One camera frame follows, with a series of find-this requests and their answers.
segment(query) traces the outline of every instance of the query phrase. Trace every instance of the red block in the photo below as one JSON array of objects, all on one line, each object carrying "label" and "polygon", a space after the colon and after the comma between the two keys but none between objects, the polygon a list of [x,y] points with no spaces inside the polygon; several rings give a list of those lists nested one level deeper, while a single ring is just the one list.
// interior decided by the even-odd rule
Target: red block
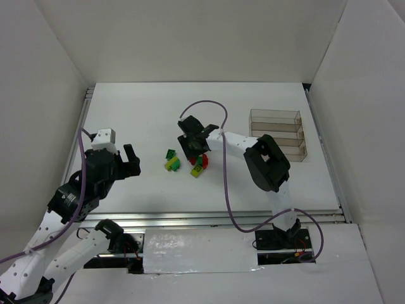
[{"label": "red block", "polygon": [[197,162],[197,158],[192,157],[192,158],[190,158],[189,162],[194,166]]},{"label": "red block", "polygon": [[208,167],[208,156],[202,155],[202,168],[205,170]]}]

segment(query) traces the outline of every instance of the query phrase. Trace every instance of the black cable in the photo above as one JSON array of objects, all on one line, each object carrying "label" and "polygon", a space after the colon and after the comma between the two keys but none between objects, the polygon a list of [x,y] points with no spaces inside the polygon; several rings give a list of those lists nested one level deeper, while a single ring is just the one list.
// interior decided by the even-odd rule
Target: black cable
[{"label": "black cable", "polygon": [[79,229],[77,229],[77,231],[76,231],[76,237],[77,237],[78,239],[83,239],[82,237],[78,236],[78,232],[79,232],[81,229],[83,229],[83,230],[84,230],[85,232],[87,232],[87,233],[90,233],[90,231],[87,230],[86,228],[79,228]]}]

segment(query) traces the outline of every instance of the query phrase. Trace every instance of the small plastic block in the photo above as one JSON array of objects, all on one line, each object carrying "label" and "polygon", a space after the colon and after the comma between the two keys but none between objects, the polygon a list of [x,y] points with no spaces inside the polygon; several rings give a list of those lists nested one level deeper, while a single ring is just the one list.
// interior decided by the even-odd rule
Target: small plastic block
[{"label": "small plastic block", "polygon": [[202,168],[205,170],[208,167],[208,156],[202,155]]},{"label": "small plastic block", "polygon": [[172,166],[175,167],[175,169],[173,171],[176,171],[178,168],[180,168],[180,160],[177,158],[177,156],[174,156],[171,160],[169,160],[166,163],[165,168],[167,171],[171,171]]},{"label": "small plastic block", "polygon": [[191,170],[191,175],[194,176],[195,178],[197,178],[203,171],[204,171],[204,169],[202,168],[202,166],[196,165],[196,166]]},{"label": "small plastic block", "polygon": [[192,158],[189,159],[189,162],[194,166],[196,164],[196,162],[197,162],[197,158],[192,157]]},{"label": "small plastic block", "polygon": [[174,163],[172,163],[171,169],[172,169],[174,172],[176,172],[178,168],[180,168],[180,160],[177,158],[177,160],[176,160]]},{"label": "small plastic block", "polygon": [[176,156],[176,151],[175,150],[167,150],[167,154],[166,154],[166,159],[167,160],[171,160],[173,157]]}]

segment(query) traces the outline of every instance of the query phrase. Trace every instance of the yellow block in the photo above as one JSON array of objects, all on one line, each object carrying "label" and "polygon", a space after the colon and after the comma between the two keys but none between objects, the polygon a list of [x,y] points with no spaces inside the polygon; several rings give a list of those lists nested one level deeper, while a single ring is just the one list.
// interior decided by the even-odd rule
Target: yellow block
[{"label": "yellow block", "polygon": [[174,156],[171,160],[169,160],[169,161],[166,163],[166,165],[165,165],[166,170],[167,170],[167,171],[171,171],[171,165],[173,165],[173,163],[174,163],[175,161],[177,161],[177,160],[178,160],[178,157],[177,157],[177,156]]},{"label": "yellow block", "polygon": [[191,170],[191,175],[197,178],[203,171],[204,169],[202,168],[202,166],[196,165],[194,169]]}]

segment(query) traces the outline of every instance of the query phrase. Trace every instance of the white panel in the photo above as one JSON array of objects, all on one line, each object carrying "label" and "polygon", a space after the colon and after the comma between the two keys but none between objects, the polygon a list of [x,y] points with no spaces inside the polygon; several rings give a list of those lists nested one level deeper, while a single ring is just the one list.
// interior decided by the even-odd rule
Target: white panel
[{"label": "white panel", "polygon": [[[0,41],[0,230],[25,236],[59,186],[85,84],[33,1],[1,1]],[[25,246],[13,235],[0,257]]]},{"label": "white panel", "polygon": [[146,274],[258,270],[254,232],[236,229],[146,230]]},{"label": "white panel", "polygon": [[121,269],[79,270],[63,303],[382,304],[382,300],[370,263],[362,261],[272,265],[232,274],[133,275]]},{"label": "white panel", "polygon": [[86,80],[312,82],[346,0],[36,0]]},{"label": "white panel", "polygon": [[[89,132],[111,127],[116,147],[133,145],[140,158],[139,177],[116,182],[97,213],[212,212],[226,211],[222,152],[208,153],[209,166],[198,179],[177,141],[182,131],[178,118],[186,106],[200,99],[222,102],[229,113],[225,126],[230,132],[249,134],[251,108],[300,110],[308,156],[291,163],[289,189],[293,204],[306,210],[339,208],[318,134],[301,84],[274,83],[150,83],[97,84],[85,128]],[[188,115],[203,125],[221,124],[223,111],[213,104],[199,104]],[[164,168],[168,149],[175,149],[182,167],[177,172]],[[270,210],[264,191],[251,179],[246,162],[228,157],[230,201],[235,211]],[[76,154],[72,172],[80,169]]]},{"label": "white panel", "polygon": [[[321,238],[318,228],[308,227],[314,252],[318,252]],[[341,263],[350,261],[368,261],[366,248],[361,239],[359,227],[356,224],[322,225],[325,237],[322,254],[316,259],[317,263]]]},{"label": "white panel", "polygon": [[388,1],[350,0],[311,102],[386,304],[403,302],[405,24]]}]

